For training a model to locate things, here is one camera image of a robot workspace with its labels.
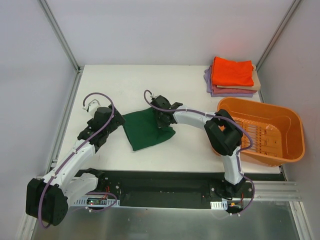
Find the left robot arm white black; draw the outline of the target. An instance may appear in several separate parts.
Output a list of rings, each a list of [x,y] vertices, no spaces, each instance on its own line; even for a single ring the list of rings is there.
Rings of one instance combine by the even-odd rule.
[[[32,178],[27,184],[27,215],[57,226],[67,215],[71,204],[83,195],[106,193],[107,176],[100,170],[88,168],[78,179],[73,178],[107,142],[110,134],[125,123],[125,119],[112,105],[97,107],[92,115],[67,157],[41,179]]]

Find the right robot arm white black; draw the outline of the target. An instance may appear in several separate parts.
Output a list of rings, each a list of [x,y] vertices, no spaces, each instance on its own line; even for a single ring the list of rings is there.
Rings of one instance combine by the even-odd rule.
[[[237,151],[241,149],[243,131],[235,126],[234,119],[226,110],[203,113],[180,102],[171,104],[162,95],[153,96],[150,105],[159,128],[183,124],[205,131],[224,167],[224,181],[214,187],[216,195],[231,200],[242,193],[245,178]]]

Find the dark green t shirt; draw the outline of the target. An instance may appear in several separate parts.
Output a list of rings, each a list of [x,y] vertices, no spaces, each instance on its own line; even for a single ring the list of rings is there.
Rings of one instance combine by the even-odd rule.
[[[134,152],[166,142],[176,134],[170,126],[157,126],[151,107],[125,114],[123,118],[123,129]]]

